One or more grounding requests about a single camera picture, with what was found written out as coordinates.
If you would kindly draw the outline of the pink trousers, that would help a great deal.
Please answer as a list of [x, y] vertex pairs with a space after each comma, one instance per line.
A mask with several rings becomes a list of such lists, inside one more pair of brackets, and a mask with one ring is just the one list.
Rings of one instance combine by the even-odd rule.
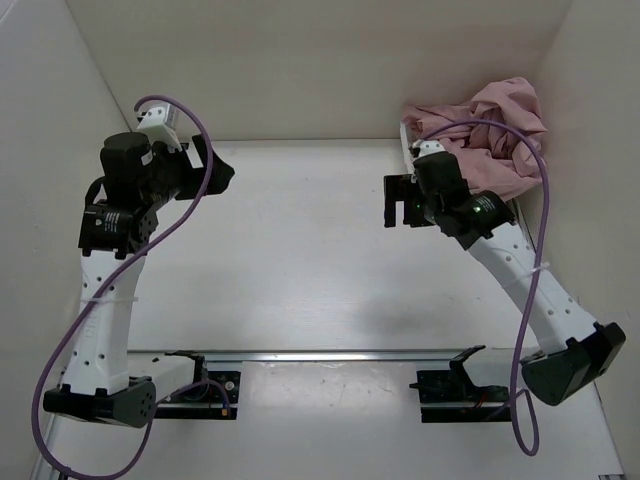
[[432, 135], [447, 124], [477, 119], [507, 125], [542, 150], [546, 128], [539, 101], [534, 87], [522, 77], [492, 82], [460, 105], [409, 106], [402, 122], [414, 140], [431, 137], [456, 156], [473, 193], [489, 190], [509, 201], [539, 185], [541, 174], [533, 154], [508, 131], [481, 123]]

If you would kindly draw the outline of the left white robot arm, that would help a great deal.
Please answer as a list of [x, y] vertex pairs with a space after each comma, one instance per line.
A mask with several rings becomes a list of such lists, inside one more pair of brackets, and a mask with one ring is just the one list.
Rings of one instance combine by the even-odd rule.
[[43, 396], [43, 409], [80, 421], [141, 428], [156, 402], [176, 390], [188, 400], [206, 395], [210, 377], [195, 353], [170, 353], [136, 361], [128, 340], [136, 288], [158, 227], [157, 213], [172, 200], [219, 195], [234, 169], [209, 153], [196, 135], [191, 146], [214, 171], [194, 167], [188, 144], [152, 141], [143, 133], [108, 137], [100, 150], [101, 177], [84, 200], [81, 251], [81, 311], [66, 371]]

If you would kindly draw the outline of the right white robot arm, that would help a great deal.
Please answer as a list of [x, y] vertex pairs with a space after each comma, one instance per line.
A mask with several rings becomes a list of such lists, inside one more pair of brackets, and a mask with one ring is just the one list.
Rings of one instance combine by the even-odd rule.
[[520, 362], [520, 376], [543, 403], [557, 406], [602, 376], [626, 341], [615, 322], [602, 324], [570, 297], [535, 253], [513, 212], [494, 192], [471, 193], [448, 152], [423, 155], [411, 174], [387, 175], [384, 225], [436, 226], [496, 279], [528, 316], [539, 351]]

